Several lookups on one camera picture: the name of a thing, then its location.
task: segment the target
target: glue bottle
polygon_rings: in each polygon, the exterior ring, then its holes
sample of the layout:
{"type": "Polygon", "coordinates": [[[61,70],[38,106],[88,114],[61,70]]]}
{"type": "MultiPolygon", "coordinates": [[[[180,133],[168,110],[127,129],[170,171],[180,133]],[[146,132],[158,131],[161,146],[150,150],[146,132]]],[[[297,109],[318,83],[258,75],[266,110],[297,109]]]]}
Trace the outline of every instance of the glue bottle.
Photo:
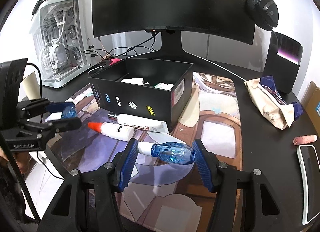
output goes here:
{"type": "Polygon", "coordinates": [[[148,156],[159,157],[167,163],[188,165],[195,161],[194,149],[178,142],[167,142],[163,144],[139,142],[138,152],[148,156]]]}
{"type": "Polygon", "coordinates": [[[102,135],[109,136],[114,139],[129,141],[133,137],[134,128],[108,122],[89,122],[88,127],[102,135]]]}

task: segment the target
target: blue plastic bottle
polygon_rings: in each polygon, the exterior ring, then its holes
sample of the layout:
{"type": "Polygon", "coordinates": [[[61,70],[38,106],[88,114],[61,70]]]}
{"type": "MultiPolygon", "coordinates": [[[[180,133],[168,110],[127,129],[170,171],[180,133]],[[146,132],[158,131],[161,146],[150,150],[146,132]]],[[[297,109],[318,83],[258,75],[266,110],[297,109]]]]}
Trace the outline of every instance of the blue plastic bottle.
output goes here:
{"type": "Polygon", "coordinates": [[[76,112],[76,106],[72,105],[72,106],[67,106],[61,115],[62,119],[70,119],[70,118],[75,118],[77,116],[77,112],[76,112]]]}
{"type": "Polygon", "coordinates": [[[177,142],[155,144],[139,142],[138,152],[144,155],[159,157],[167,163],[188,165],[195,161],[195,151],[192,147],[177,142]]]}

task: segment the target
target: smartphone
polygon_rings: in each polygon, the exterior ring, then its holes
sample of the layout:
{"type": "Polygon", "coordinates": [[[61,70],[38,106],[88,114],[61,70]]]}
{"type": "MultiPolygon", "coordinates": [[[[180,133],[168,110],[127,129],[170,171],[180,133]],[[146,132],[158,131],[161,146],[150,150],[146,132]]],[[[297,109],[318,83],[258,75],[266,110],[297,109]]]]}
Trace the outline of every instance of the smartphone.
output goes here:
{"type": "Polygon", "coordinates": [[[320,213],[320,165],[313,145],[297,148],[303,182],[303,217],[306,225],[320,213]]]}

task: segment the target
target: open cardboard box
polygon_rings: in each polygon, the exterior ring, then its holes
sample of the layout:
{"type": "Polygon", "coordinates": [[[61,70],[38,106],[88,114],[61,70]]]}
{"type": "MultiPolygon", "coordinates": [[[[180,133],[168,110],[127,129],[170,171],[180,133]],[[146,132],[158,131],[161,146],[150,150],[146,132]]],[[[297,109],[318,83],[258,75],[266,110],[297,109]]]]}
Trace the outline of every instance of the open cardboard box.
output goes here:
{"type": "Polygon", "coordinates": [[[156,59],[124,59],[91,77],[89,81],[98,106],[116,114],[165,121],[173,130],[192,89],[193,64],[156,59]],[[121,82],[143,78],[142,86],[121,82]],[[154,88],[173,84],[171,90],[154,88]]]}
{"type": "Polygon", "coordinates": [[[320,135],[320,88],[312,81],[303,98],[302,106],[309,115],[318,136],[320,135]]]}

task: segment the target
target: person's arm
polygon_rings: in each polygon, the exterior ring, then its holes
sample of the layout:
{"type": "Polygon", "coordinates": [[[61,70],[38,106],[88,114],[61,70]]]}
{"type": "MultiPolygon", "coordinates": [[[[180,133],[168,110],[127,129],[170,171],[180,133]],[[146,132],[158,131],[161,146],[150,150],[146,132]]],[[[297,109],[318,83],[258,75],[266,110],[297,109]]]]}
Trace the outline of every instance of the person's arm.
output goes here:
{"type": "MultiPolygon", "coordinates": [[[[29,152],[13,153],[13,157],[15,158],[22,174],[28,171],[29,162],[31,159],[29,152]]],[[[5,165],[7,161],[8,159],[4,154],[4,152],[2,151],[2,148],[0,147],[0,164],[5,165]]]]}

